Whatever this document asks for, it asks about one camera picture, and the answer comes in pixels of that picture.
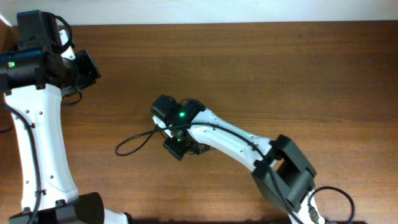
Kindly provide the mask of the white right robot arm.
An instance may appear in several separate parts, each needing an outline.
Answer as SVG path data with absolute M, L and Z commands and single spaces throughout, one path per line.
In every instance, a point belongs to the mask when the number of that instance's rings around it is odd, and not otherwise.
M 313 196 L 316 170 L 287 136 L 256 136 L 223 121 L 197 100 L 177 103 L 161 95 L 151 111 L 155 125 L 168 135 L 164 148 L 176 159 L 213 147 L 246 167 L 262 196 L 292 223 L 326 222 Z

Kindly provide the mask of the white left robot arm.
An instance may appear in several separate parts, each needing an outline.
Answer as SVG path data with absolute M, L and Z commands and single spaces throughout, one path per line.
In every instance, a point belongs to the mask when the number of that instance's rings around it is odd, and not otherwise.
M 74 52 L 64 19 L 40 10 L 17 14 L 17 49 L 1 55 L 1 108 L 12 115 L 22 166 L 20 213 L 10 223 L 132 223 L 128 213 L 104 207 L 98 192 L 81 195 L 65 152 L 63 98 L 95 84 L 98 67 Z

